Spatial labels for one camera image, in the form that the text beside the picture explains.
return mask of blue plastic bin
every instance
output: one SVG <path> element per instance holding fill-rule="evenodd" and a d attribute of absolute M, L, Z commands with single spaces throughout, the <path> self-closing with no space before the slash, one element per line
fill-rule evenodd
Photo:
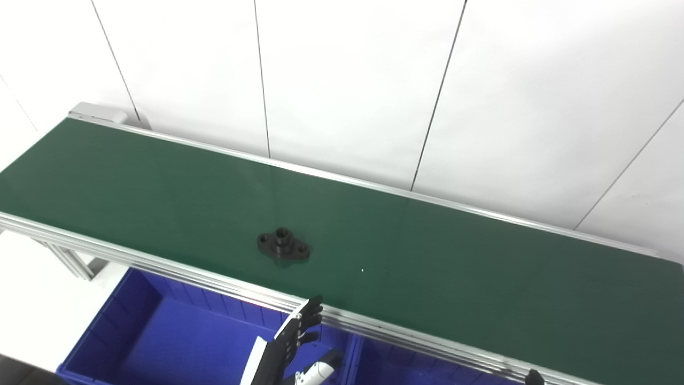
<path fill-rule="evenodd" d="M 366 338 L 357 354 L 347 385 L 520 385 Z"/>
<path fill-rule="evenodd" d="M 73 385 L 237 385 L 254 339 L 273 338 L 286 316 L 130 269 L 57 374 Z M 360 337 L 317 328 L 285 375 L 336 347 L 345 360 L 326 383 L 348 383 Z"/>

